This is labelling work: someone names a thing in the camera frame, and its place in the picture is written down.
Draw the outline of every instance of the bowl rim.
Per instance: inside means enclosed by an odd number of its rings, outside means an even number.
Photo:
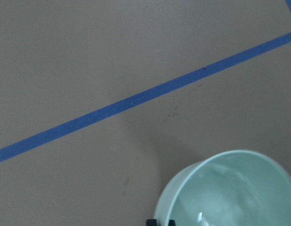
[[[215,159],[217,159],[219,157],[222,157],[222,156],[225,156],[225,155],[236,154],[236,153],[245,153],[245,154],[254,155],[254,156],[258,157],[258,158],[261,158],[261,159],[269,162],[281,174],[281,176],[284,178],[284,180],[287,182],[287,184],[291,187],[291,177],[290,177],[290,175],[287,173],[287,171],[279,163],[277,163],[275,160],[271,159],[267,155],[259,153],[259,152],[251,151],[251,150],[231,150],[231,151],[222,152],[222,153],[213,155],[213,156],[209,157],[206,160],[203,160],[203,161],[196,162],[196,163],[192,164],[192,165],[195,165],[194,166],[195,168],[190,171],[190,173],[186,176],[186,178],[183,180],[183,182],[178,186],[178,188],[177,188],[177,190],[175,192],[175,195],[173,196],[172,201],[171,201],[171,203],[170,203],[170,205],[168,207],[167,214],[166,214],[166,221],[165,222],[168,222],[168,219],[170,219],[170,214],[171,214],[171,212],[172,212],[172,210],[174,208],[175,201],[177,200],[179,194],[181,193],[182,189],[184,188],[184,186],[186,185],[186,183],[187,183],[187,181],[189,180],[190,177],[192,177],[200,168],[205,166],[207,163],[209,163],[209,162],[211,162],[211,161],[213,161],[213,160],[215,160]],[[181,173],[186,168],[184,168],[181,171],[179,171],[173,178],[175,178],[179,173]],[[169,186],[169,184],[172,181],[172,179],[168,182],[168,184],[164,188],[164,190],[163,190],[163,192],[162,192],[160,197],[162,197],[165,189]]]

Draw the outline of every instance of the mint green bowl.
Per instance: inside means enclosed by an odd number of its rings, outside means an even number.
[[[161,226],[291,226],[291,178],[275,161],[229,151],[180,171],[155,211]]]

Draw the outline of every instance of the dark mark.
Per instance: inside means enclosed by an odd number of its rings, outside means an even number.
[[[128,183],[129,183],[129,182],[130,182],[130,177],[127,176],[125,182],[123,182],[123,185],[124,185],[124,186],[128,186]]]
[[[178,112],[173,113],[173,118],[178,115]]]

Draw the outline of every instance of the gray floor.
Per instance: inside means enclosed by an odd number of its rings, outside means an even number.
[[[0,1],[0,148],[291,32],[284,0]],[[291,175],[291,43],[0,163],[0,226],[144,225],[251,149]]]

